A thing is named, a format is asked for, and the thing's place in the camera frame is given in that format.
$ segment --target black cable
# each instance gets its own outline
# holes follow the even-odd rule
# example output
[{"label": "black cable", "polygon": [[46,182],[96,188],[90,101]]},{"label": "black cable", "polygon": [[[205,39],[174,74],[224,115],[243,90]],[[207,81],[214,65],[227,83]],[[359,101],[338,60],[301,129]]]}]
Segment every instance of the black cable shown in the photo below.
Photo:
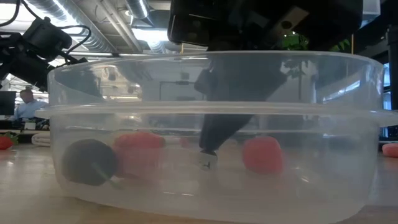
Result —
[{"label": "black cable", "polygon": [[0,27],[9,25],[10,23],[14,22],[15,19],[17,19],[18,13],[19,13],[19,5],[21,4],[21,0],[17,0],[16,1],[16,5],[15,5],[15,12],[14,15],[12,15],[11,19],[9,19],[7,22],[3,22],[2,24],[0,24]]},{"label": "black cable", "polygon": [[36,19],[41,19],[34,11],[30,9],[27,3],[24,0],[21,0],[21,3],[25,6],[25,8],[34,16]]},{"label": "black cable", "polygon": [[88,31],[87,36],[81,40],[79,43],[77,43],[76,45],[74,45],[73,47],[71,47],[69,50],[67,50],[66,54],[69,55],[69,53],[72,50],[75,50],[77,47],[79,47],[80,45],[84,44],[90,37],[91,37],[91,29],[86,26],[86,25],[72,25],[72,26],[65,26],[65,27],[58,27],[59,29],[69,29],[69,28],[74,28],[74,27],[80,27],[80,28],[84,28]]}]

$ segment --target person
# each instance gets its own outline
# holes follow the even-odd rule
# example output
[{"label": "person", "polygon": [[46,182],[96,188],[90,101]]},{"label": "person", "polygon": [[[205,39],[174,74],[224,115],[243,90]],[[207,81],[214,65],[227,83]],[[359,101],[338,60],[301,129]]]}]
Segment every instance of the person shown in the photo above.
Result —
[{"label": "person", "polygon": [[47,105],[46,102],[37,101],[33,96],[32,90],[29,89],[22,90],[19,96],[24,103],[19,105],[15,110],[14,116],[11,118],[13,121],[19,118],[33,118],[35,116],[35,111]]}]

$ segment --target red foam ball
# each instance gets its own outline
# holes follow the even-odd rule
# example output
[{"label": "red foam ball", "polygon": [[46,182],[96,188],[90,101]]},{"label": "red foam ball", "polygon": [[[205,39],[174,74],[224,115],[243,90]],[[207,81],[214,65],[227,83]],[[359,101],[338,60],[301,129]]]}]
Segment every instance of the red foam ball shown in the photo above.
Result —
[{"label": "red foam ball", "polygon": [[246,169],[258,174],[280,174],[283,171],[282,149],[273,137],[247,140],[243,146],[243,163]]},{"label": "red foam ball", "polygon": [[398,158],[398,143],[385,144],[382,150],[385,156]]},{"label": "red foam ball", "polygon": [[165,145],[163,137],[137,132],[118,137],[113,150],[118,158],[117,177],[151,179],[157,172]]}]

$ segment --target ceiling duct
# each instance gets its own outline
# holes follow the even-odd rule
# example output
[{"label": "ceiling duct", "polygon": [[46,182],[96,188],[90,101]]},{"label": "ceiling duct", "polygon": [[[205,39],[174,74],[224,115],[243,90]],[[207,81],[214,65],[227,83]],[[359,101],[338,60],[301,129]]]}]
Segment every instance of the ceiling duct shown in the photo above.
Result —
[{"label": "ceiling duct", "polygon": [[[152,27],[154,23],[150,19],[150,6],[147,0],[126,0],[127,8],[135,19],[140,19]],[[153,53],[166,54],[166,48],[161,41],[147,41],[149,48]]]},{"label": "ceiling duct", "polygon": [[[93,22],[81,11],[72,0],[28,0],[29,4],[42,11],[44,14],[51,15],[52,19],[60,22],[72,23],[71,25],[86,25],[91,29],[91,37],[83,44],[91,52],[115,52],[116,49],[98,30]],[[86,36],[87,30],[83,30],[81,35]]]}]

